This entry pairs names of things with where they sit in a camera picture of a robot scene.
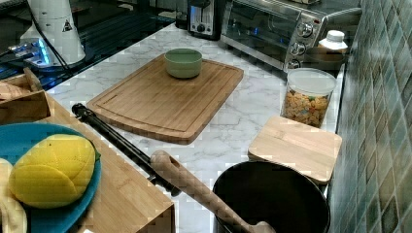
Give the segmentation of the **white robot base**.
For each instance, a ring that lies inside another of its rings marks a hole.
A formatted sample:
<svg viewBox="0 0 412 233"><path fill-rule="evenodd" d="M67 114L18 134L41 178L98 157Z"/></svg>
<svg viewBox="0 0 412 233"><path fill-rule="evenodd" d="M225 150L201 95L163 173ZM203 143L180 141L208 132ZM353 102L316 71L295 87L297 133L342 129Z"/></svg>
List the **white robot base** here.
<svg viewBox="0 0 412 233"><path fill-rule="evenodd" d="M82 61L86 53L69 0L26 1L32 25L9 50L40 69L70 68Z"/></svg>

